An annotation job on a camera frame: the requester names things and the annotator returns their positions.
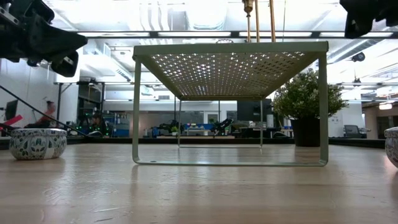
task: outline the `ceiling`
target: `ceiling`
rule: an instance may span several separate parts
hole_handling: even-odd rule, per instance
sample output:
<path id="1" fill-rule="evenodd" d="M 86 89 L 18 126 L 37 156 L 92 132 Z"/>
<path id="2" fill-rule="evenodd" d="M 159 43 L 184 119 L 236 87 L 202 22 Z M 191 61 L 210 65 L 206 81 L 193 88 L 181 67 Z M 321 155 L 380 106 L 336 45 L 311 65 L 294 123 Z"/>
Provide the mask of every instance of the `ceiling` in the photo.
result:
<path id="1" fill-rule="evenodd" d="M 53 26 L 97 35 L 99 31 L 109 32 L 145 32 L 145 31 L 203 31 L 226 30 L 245 32 L 247 29 L 246 13 L 243 11 L 241 0 L 45 0 L 55 12 Z M 339 0 L 274 0 L 274 17 L 276 31 L 294 32 L 343 32 L 345 29 L 346 11 L 340 6 Z M 260 30 L 270 31 L 269 2 L 259 1 Z M 255 12 L 252 12 L 251 30 L 255 31 Z M 397 58 L 398 40 L 384 40 L 385 31 L 396 31 L 387 28 L 385 22 L 374 23 L 373 32 L 377 40 L 361 39 L 322 39 L 329 41 L 328 53 L 328 81 L 330 83 L 352 82 L 354 78 L 369 83 L 393 82 L 398 78 Z M 314 38 L 278 38 L 277 41 L 318 41 Z M 231 38 L 234 42 L 244 42 L 245 38 Z M 134 76 L 134 61 L 132 52 L 136 45 L 155 44 L 195 44 L 215 43 L 218 38 L 186 37 L 186 38 L 152 38 L 143 37 L 133 39 L 113 38 L 91 39 L 85 47 L 85 54 L 92 48 L 101 53 L 109 48 L 106 54 L 126 73 Z M 270 38 L 262 38 L 261 42 L 270 42 Z M 366 59 L 363 62 L 352 62 L 349 59 L 363 52 Z M 86 76 L 109 77 L 109 70 L 92 66 L 89 57 L 83 57 L 83 73 Z M 143 76 L 143 82 L 156 82 L 157 79 L 149 72 Z M 379 86 L 361 87 L 347 86 L 351 89 L 369 94 Z"/>

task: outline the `wooden table surface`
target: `wooden table surface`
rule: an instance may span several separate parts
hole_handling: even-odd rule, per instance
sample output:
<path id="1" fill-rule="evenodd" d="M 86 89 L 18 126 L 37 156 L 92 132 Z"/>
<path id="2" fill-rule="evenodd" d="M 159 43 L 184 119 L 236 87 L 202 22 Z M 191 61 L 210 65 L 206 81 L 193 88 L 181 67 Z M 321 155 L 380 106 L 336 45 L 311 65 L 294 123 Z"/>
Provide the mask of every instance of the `wooden table surface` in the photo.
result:
<path id="1" fill-rule="evenodd" d="M 181 149 L 146 158 L 314 160 L 317 149 Z M 59 159 L 0 151 L 0 223 L 398 223 L 398 169 L 381 149 L 330 146 L 326 167 L 139 166 L 128 144 L 68 146 Z"/>

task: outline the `shelf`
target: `shelf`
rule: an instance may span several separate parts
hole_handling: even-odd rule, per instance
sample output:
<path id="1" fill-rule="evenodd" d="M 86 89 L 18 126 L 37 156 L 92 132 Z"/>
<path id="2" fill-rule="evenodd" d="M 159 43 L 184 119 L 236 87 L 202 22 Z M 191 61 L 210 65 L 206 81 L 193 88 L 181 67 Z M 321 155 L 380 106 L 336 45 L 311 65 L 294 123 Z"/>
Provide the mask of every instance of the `shelf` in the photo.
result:
<path id="1" fill-rule="evenodd" d="M 262 100 L 327 51 L 328 42 L 139 45 L 133 59 L 180 100 Z"/>

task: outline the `light green metal frame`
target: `light green metal frame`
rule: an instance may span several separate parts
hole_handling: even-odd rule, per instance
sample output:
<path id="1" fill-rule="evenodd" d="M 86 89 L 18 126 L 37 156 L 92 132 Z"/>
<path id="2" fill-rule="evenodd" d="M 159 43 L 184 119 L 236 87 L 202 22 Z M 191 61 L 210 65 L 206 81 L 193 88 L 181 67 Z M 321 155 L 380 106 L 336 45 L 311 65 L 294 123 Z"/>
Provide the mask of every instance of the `light green metal frame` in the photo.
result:
<path id="1" fill-rule="evenodd" d="M 143 161 L 139 157 L 139 97 L 141 84 L 141 64 L 144 64 L 180 101 L 182 100 L 262 100 L 264 96 L 242 96 L 242 97 L 189 97 L 182 96 L 177 87 L 161 74 L 163 71 L 151 59 L 150 55 L 156 54 L 205 54 L 205 53 L 246 53 L 246 52 L 312 52 L 313 57 L 303 61 L 290 72 L 292 76 L 301 72 L 316 59 L 319 59 L 319 104 L 320 104 L 320 160 L 318 162 L 230 162 L 217 163 L 207 161 Z M 325 166 L 328 163 L 328 84 L 326 74 L 326 53 L 328 42 L 278 42 L 278 43 L 245 43 L 245 44 L 190 44 L 190 45 L 143 45 L 134 48 L 133 59 L 136 61 L 134 74 L 134 111 L 133 111 L 133 138 L 132 159 L 137 164 L 157 165 L 191 165 L 191 166 Z"/>

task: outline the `ceramic bowl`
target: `ceramic bowl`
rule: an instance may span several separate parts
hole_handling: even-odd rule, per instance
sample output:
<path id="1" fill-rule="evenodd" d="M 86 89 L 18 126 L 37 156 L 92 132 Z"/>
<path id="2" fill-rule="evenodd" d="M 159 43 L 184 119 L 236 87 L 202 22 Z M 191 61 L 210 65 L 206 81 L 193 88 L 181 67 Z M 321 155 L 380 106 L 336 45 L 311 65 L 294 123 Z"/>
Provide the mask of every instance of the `ceramic bowl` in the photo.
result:
<path id="1" fill-rule="evenodd" d="M 388 159 L 398 167 L 398 127 L 384 131 L 386 137 L 386 154 Z"/>
<path id="2" fill-rule="evenodd" d="M 15 129 L 9 149 L 18 160 L 55 159 L 67 146 L 67 132 L 61 129 Z"/>

